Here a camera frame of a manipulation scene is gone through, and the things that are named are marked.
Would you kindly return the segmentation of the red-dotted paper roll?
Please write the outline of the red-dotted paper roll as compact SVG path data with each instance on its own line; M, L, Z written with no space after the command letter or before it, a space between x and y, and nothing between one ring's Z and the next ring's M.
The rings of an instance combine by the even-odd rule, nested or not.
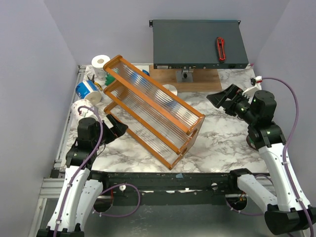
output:
M86 107L89 107L95 111L95 107L91 104L89 100L86 99L80 99L74 102L71 106L72 113L74 114L74 120L76 123L78 123L83 118L94 118L98 120L97 116L94 112L87 109Z

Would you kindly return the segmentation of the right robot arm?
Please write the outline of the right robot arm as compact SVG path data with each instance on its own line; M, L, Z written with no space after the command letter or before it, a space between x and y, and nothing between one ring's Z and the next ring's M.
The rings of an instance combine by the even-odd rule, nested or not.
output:
M215 108L222 107L226 114L247 123L248 136L267 166L276 193L268 191L246 168L230 171L228 190L234 194L245 192L261 209L274 235L311 229L316 222L316 209L296 178L285 150L288 141L273 122L277 107L274 95L258 90L249 102L243 90L232 84L207 99Z

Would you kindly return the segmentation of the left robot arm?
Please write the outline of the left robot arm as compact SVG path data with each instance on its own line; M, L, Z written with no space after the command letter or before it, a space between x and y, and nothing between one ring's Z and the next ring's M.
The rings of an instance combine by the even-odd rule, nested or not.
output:
M128 126L112 115L112 124L83 118L77 126L77 138L66 154L64 183L55 210L45 229L37 232L39 237L82 237L84 226L99 195L109 191L106 175L92 171L101 145L113 142L125 134Z

